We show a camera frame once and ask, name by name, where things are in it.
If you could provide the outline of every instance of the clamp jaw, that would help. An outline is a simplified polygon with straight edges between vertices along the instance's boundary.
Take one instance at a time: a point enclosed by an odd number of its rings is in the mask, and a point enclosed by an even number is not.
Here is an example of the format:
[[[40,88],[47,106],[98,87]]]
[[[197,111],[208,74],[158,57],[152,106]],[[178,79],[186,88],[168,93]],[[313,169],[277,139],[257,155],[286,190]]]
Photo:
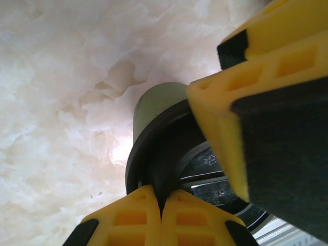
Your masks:
[[[84,218],[63,246],[256,246],[244,223],[183,190],[160,216],[151,185]]]
[[[328,2],[276,0],[218,46],[187,96],[244,201],[328,242]]]

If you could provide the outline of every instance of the embossed symbol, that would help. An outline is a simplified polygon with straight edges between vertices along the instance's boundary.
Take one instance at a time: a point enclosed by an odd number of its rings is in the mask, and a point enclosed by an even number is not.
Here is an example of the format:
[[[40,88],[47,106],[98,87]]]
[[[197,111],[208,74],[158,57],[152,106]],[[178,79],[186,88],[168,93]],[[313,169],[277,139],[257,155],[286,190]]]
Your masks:
[[[204,159],[204,164],[206,165],[213,165],[214,163],[217,163],[217,159],[214,155],[209,155],[207,158]]]
[[[224,191],[218,191],[216,194],[217,194],[219,197],[221,197],[221,196],[224,195]]]

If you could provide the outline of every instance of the marble texture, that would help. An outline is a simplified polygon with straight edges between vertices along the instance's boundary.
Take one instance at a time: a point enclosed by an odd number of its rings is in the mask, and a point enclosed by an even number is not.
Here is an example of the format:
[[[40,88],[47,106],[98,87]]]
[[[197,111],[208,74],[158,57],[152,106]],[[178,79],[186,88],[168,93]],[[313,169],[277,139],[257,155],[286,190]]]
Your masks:
[[[1,0],[0,245],[61,245],[125,195],[133,110],[220,70],[268,0]]]

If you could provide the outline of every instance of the grooved yellow plastic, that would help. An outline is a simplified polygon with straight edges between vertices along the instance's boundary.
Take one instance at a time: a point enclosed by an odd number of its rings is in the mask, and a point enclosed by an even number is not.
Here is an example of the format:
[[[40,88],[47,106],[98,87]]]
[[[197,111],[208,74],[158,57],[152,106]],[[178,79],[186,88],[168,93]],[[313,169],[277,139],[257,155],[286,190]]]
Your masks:
[[[240,125],[237,115],[230,111],[231,103],[324,76],[328,76],[328,27],[188,86],[187,96],[197,122],[240,198],[249,201]]]
[[[252,59],[326,30],[327,13],[327,0],[272,1],[224,41],[247,29],[245,57]]]
[[[99,224],[87,246],[154,246],[160,242],[160,214],[151,186],[88,215]]]
[[[163,210],[161,246],[234,246],[227,220],[244,226],[238,217],[188,192],[175,191]]]

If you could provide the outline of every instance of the black rubber strip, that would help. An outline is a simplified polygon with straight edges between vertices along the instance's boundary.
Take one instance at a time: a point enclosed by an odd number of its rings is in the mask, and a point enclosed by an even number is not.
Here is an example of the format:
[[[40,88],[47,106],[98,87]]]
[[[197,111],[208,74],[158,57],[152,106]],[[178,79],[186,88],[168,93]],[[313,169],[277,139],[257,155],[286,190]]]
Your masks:
[[[246,61],[245,50],[248,48],[246,29],[217,47],[222,70]]]
[[[328,242],[328,77],[233,102],[250,201]]]
[[[63,246],[87,246],[98,224],[99,221],[96,219],[90,219],[79,224],[64,242]]]
[[[226,221],[225,224],[236,246],[258,246],[255,238],[246,227],[231,220]]]

